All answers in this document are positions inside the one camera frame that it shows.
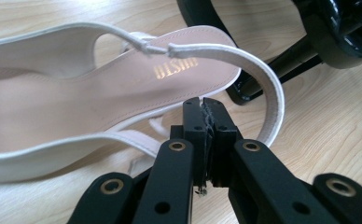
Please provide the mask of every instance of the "clamp jaw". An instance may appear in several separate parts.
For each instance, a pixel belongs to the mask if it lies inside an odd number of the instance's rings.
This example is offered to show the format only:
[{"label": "clamp jaw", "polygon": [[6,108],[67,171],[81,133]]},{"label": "clamp jaw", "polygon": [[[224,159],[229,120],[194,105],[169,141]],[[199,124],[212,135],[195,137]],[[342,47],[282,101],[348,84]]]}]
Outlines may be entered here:
[{"label": "clamp jaw", "polygon": [[225,106],[205,98],[183,105],[152,168],[131,178],[98,177],[68,223],[190,223],[193,186],[229,188],[240,223],[362,223],[362,187],[336,174],[312,185],[296,177],[262,143],[243,139]]}]

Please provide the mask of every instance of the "wooden table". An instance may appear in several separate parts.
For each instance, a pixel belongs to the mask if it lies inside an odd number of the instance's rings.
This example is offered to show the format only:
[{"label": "wooden table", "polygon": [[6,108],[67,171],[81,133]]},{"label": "wooden table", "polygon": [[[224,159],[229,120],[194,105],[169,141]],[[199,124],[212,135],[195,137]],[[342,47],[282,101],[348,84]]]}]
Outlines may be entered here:
[{"label": "wooden table", "polygon": [[[237,44],[262,59],[278,55],[304,36],[299,13],[289,0],[215,0],[214,5]],[[153,35],[186,27],[176,1],[0,0],[0,37],[74,21],[108,22]],[[99,64],[118,54],[118,43],[108,36],[100,39]],[[348,70],[319,65],[288,81],[284,89],[285,122],[271,147],[276,156],[307,182],[334,172],[362,185],[362,65]],[[258,135],[263,97],[245,106],[235,105],[225,92],[214,98],[225,104],[245,138]],[[165,124],[180,124],[180,115],[180,109],[168,113]],[[132,127],[153,134],[145,121]],[[64,223],[93,179],[113,171],[126,173],[131,161],[142,156],[115,144],[55,174],[2,184],[0,223]],[[192,222],[237,223],[227,190],[208,190],[206,197],[194,197]]]}]

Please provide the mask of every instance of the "metal grommet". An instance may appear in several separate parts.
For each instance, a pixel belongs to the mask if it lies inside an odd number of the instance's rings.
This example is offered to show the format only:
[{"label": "metal grommet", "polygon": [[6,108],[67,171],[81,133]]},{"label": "metal grommet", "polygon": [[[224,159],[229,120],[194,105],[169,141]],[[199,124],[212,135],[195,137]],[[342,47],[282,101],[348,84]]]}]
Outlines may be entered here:
[{"label": "metal grommet", "polygon": [[252,142],[244,142],[243,148],[248,151],[260,151],[260,146]]},{"label": "metal grommet", "polygon": [[169,148],[173,151],[181,151],[184,150],[186,146],[182,142],[172,142],[169,144]]},{"label": "metal grommet", "polygon": [[115,194],[120,192],[120,190],[123,188],[123,181],[120,179],[109,179],[106,180],[102,186],[100,187],[100,190],[103,194]]},{"label": "metal grommet", "polygon": [[353,197],[356,195],[355,189],[351,185],[339,179],[331,178],[327,180],[326,184],[329,189],[342,196]]}]

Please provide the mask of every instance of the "light wooden surface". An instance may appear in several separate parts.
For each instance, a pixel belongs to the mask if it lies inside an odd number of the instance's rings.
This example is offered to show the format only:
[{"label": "light wooden surface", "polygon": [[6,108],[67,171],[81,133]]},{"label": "light wooden surface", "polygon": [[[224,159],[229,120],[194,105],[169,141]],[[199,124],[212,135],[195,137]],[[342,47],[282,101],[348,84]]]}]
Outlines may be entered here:
[{"label": "light wooden surface", "polygon": [[[215,0],[214,4],[237,44],[262,59],[277,55],[304,35],[290,0]],[[186,27],[175,0],[0,1],[0,37],[74,21],[108,22],[153,35]],[[99,64],[117,53],[118,41],[101,39]],[[284,88],[285,123],[272,151],[295,176],[310,183],[318,174],[334,172],[362,185],[362,65],[348,70],[319,65]],[[214,98],[226,105],[245,138],[258,135],[263,97],[246,106],[233,104],[225,92]],[[180,115],[180,110],[167,114],[165,123],[180,124]],[[133,128],[152,133],[146,122]],[[65,223],[93,179],[113,171],[126,173],[130,161],[141,157],[132,148],[113,145],[53,175],[0,185],[0,223]],[[227,191],[209,188],[206,197],[195,196],[192,222],[237,223]]]}]

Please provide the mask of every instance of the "white slingback shoe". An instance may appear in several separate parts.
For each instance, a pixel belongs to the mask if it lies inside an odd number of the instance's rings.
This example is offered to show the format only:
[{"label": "white slingback shoe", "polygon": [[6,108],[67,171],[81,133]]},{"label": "white slingback shoe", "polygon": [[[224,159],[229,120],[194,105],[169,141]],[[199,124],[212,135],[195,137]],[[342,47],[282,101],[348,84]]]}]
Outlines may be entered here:
[{"label": "white slingback shoe", "polygon": [[[96,68],[94,43],[104,34],[134,49]],[[74,23],[1,39],[0,182],[52,173],[115,141],[155,157],[158,141],[122,129],[225,90],[239,67],[266,94],[258,140],[269,146],[284,115],[281,85],[263,61],[216,28],[190,27],[147,41],[105,24]]]}]

